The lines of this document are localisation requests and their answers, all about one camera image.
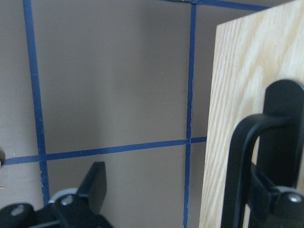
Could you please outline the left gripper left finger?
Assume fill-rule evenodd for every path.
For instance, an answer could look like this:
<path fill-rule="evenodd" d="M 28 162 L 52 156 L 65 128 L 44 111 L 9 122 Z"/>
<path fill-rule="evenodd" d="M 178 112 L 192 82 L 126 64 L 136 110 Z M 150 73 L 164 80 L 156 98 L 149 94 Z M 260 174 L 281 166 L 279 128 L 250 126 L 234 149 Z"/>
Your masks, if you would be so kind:
<path fill-rule="evenodd" d="M 76 195 L 93 213 L 99 214 L 107 191 L 105 162 L 94 162 L 81 182 Z"/>

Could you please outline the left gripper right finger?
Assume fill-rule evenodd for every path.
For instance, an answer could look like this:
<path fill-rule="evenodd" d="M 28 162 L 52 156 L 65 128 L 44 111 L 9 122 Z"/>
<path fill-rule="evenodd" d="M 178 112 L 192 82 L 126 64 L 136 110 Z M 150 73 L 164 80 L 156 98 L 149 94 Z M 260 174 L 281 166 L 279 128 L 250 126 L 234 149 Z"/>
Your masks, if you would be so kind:
<path fill-rule="evenodd" d="M 275 185 L 252 165 L 247 205 L 249 228 L 302 228 L 304 195 L 295 188 Z"/>

